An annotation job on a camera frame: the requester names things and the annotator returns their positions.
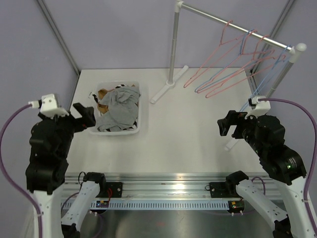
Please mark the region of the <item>mustard brown tank top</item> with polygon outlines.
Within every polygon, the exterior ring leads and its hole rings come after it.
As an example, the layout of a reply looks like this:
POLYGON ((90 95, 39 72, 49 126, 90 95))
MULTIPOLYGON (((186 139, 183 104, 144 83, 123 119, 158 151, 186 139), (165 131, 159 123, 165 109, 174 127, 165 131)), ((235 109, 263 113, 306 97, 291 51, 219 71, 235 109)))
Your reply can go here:
POLYGON ((101 113, 101 115, 104 115, 109 111, 109 105, 107 103, 100 103, 100 101, 103 101, 103 98, 108 93, 111 94, 109 98, 114 97, 114 99, 116 99, 115 102, 118 104, 132 102, 136 106, 138 106, 139 98, 141 95, 139 89, 136 88, 135 85, 127 86, 125 84, 120 84, 111 90, 100 89, 98 91, 98 99, 96 100, 96 102, 97 109, 101 113))

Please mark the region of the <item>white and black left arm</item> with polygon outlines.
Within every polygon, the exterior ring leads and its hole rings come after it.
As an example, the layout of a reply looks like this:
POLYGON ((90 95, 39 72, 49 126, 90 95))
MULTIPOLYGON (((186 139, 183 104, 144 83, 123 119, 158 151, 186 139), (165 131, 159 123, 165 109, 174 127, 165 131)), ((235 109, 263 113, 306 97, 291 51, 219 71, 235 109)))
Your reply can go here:
POLYGON ((61 216, 61 195, 68 168, 67 156, 75 133, 96 124, 93 107, 73 104, 80 114, 54 113, 50 118, 39 113, 41 121, 31 129, 30 162, 26 169, 27 190, 39 206, 38 235, 42 238, 78 238, 83 220, 96 197, 106 194, 105 175, 89 172, 70 209, 61 216))

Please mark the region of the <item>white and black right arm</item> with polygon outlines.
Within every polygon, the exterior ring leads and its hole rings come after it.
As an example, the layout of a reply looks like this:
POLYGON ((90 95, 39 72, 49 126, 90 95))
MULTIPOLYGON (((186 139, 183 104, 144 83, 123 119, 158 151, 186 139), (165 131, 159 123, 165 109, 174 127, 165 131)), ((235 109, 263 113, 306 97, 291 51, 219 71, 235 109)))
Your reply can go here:
POLYGON ((307 172, 300 155, 284 144, 285 128, 279 119, 229 111, 217 125, 220 136, 226 136, 231 126, 236 127, 232 137, 244 139, 256 153, 260 165, 278 188, 286 209, 280 209, 258 191, 242 171, 226 177, 225 192, 248 201, 270 225, 275 238, 315 238, 317 216, 309 208, 309 196, 304 194, 307 172))

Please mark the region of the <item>white plastic basket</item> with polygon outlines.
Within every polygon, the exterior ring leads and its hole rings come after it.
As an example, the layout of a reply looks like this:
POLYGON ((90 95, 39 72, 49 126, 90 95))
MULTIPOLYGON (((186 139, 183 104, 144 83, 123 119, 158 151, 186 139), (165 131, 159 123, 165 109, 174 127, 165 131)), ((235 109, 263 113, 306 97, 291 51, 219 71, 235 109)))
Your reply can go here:
POLYGON ((115 136, 115 135, 129 135, 135 134, 140 130, 142 121, 142 89, 137 81, 109 81, 101 82, 96 85, 94 91, 89 95, 94 107, 94 115, 96 118, 96 125, 90 129, 90 133, 99 136, 115 136), (109 111, 104 115, 97 109, 98 91, 100 89, 111 90, 117 85, 125 84, 127 86, 135 85, 140 91, 140 98, 138 106, 132 102, 118 104, 114 97, 109 98, 110 93, 106 94, 103 101, 100 103, 107 103, 109 105, 109 111))

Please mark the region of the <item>grey metal clothes rack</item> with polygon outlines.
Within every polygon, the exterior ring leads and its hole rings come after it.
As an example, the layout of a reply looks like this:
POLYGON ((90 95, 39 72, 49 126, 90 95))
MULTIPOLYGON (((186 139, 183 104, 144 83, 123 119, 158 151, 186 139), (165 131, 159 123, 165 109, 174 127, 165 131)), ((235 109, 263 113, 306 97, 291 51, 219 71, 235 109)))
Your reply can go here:
POLYGON ((202 16, 206 19, 209 19, 211 21, 220 23, 226 27, 230 27, 232 29, 236 29, 240 32, 246 33, 249 36, 252 36, 256 39, 260 39, 264 41, 264 46, 262 48, 263 51, 266 51, 269 49, 270 46, 280 48, 282 50, 287 51, 290 54, 290 58, 287 61, 286 65, 282 68, 280 74, 276 78, 275 82, 273 83, 271 89, 266 94, 267 97, 273 96, 275 91, 277 90, 278 86, 286 76, 286 74, 289 72, 291 67, 297 62, 299 57, 303 52, 306 51, 307 45, 304 43, 299 43, 296 46, 287 46, 277 40, 274 39, 274 37, 277 36, 277 34, 280 32, 282 25, 286 22, 286 18, 290 14, 290 11, 293 9, 296 1, 295 0, 289 0, 287 1, 286 5, 284 6, 280 16, 278 17, 273 29, 271 30, 270 34, 268 36, 263 36, 256 32, 251 32, 250 30, 247 30, 241 26, 235 25, 232 23, 232 21, 226 21, 224 19, 221 19, 215 15, 212 15, 211 13, 208 13, 204 10, 200 10, 196 7, 193 7, 187 3, 184 3, 182 0, 176 0, 174 4, 174 21, 173 21, 173 33, 172 33, 172 44, 171 44, 171 53, 170 53, 170 64, 169 64, 169 75, 166 80, 165 85, 150 99, 151 104, 155 104, 159 101, 159 99, 162 98, 168 92, 169 90, 173 89, 175 87, 176 82, 186 73, 186 71, 189 69, 188 66, 183 66, 183 68, 180 69, 176 74, 174 74, 174 66, 175 66, 175 58, 176 58, 176 43, 177 43, 177 34, 178 34, 178 26, 179 26, 179 16, 181 9, 190 11, 194 14, 197 14, 199 16, 202 16))

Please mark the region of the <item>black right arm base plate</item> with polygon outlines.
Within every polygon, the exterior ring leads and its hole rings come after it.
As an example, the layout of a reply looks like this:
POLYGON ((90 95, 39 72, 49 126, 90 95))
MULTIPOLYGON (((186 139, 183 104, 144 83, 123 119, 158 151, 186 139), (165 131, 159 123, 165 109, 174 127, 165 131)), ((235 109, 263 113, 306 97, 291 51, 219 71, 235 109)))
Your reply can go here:
POLYGON ((232 193, 226 187, 225 182, 210 182, 205 186, 205 190, 210 193, 211 198, 239 198, 236 193, 232 193))

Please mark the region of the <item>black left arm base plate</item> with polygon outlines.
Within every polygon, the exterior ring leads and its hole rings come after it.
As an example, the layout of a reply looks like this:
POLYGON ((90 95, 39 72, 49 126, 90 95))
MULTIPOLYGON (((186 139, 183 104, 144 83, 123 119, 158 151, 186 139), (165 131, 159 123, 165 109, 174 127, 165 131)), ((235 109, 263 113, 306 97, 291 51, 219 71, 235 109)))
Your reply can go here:
POLYGON ((98 194, 99 198, 121 198, 123 192, 122 182, 106 182, 101 185, 100 192, 98 194))

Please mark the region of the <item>aluminium mounting rail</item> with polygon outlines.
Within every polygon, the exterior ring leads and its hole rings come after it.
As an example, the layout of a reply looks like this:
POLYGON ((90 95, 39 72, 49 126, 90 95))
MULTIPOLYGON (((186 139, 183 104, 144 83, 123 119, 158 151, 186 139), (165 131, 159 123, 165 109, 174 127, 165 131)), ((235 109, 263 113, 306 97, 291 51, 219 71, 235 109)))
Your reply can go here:
MULTIPOLYGON (((225 181, 230 173, 105 173, 107 182, 123 183, 122 199, 127 200, 207 200, 210 182, 225 181)), ((266 173, 247 173, 250 179, 260 177, 265 182, 266 197, 281 200, 281 195, 266 173)), ((79 173, 66 173, 62 198, 79 191, 79 173)))

